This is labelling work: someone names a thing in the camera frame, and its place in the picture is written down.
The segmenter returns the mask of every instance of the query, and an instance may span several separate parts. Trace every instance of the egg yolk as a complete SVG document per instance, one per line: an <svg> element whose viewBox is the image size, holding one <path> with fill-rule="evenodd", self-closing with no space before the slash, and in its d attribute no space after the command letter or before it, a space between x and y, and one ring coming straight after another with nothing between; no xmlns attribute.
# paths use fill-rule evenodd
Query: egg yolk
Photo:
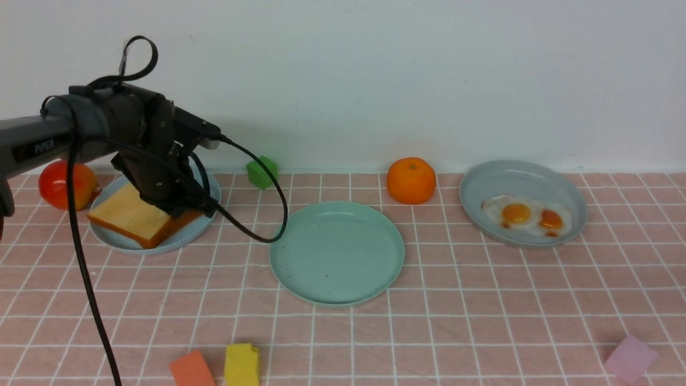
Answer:
<svg viewBox="0 0 686 386"><path fill-rule="evenodd" d="M509 204L503 208L502 216L507 223L523 224L531 218L531 209L524 204Z"/></svg>
<svg viewBox="0 0 686 386"><path fill-rule="evenodd" d="M543 213L541 213L539 225L545 229L560 229L562 227L562 218L557 212L544 209Z"/></svg>

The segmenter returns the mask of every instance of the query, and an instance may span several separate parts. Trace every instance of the orange block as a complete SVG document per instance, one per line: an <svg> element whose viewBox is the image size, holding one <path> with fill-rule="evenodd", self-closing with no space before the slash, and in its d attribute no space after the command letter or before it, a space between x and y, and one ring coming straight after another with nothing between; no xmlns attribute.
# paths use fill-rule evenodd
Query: orange block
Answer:
<svg viewBox="0 0 686 386"><path fill-rule="evenodd" d="M180 357L169 365L177 386L216 386L207 362L199 350Z"/></svg>

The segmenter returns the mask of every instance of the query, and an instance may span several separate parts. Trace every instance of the red tomato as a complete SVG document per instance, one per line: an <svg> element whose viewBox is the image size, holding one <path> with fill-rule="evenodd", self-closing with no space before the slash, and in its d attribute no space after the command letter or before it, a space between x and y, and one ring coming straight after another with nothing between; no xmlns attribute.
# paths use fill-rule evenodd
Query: red tomato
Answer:
<svg viewBox="0 0 686 386"><path fill-rule="evenodd" d="M86 165L74 165L74 196L76 210L85 208L98 190L97 177ZM49 164L38 178L40 196L50 205L67 210L67 162L57 161Z"/></svg>

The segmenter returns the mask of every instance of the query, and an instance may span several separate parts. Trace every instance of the yellow block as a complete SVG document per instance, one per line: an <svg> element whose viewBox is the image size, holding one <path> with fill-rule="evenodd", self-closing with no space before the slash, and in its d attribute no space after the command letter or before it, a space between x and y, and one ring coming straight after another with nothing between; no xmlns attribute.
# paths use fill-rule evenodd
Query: yellow block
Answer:
<svg viewBox="0 0 686 386"><path fill-rule="evenodd" d="M259 348L250 343L228 346L224 380L226 386L259 386Z"/></svg>

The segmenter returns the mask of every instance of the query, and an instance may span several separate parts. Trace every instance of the robotic arm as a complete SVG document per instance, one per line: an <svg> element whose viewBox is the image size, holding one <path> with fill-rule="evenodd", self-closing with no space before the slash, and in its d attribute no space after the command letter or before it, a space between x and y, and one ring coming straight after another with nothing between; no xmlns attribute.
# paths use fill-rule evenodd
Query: robotic arm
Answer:
<svg viewBox="0 0 686 386"><path fill-rule="evenodd" d="M141 73L149 73L157 60L156 48L150 43L152 66L148 65L150 68ZM189 158L194 158L201 174L204 173L193 151L198 145L217 148L218 140L222 138L221 130L175 107L162 94L118 81L124 78L136 76L103 77L89 86L69 87L68 95L56 96L44 103L40 115L0 120L0 220L14 213L7 179L58 157L66 159L71 147L80 139L111 139L134 146L161 158L191 178ZM78 127L78 133L74 132L75 127ZM174 218L187 209L200 210L207 216L214 213L207 195L198 194L197 189L181 183L167 167L130 148L118 148L105 141L89 141L81 147L77 161L84 163L117 151L113 166L140 191L145 202Z"/></svg>

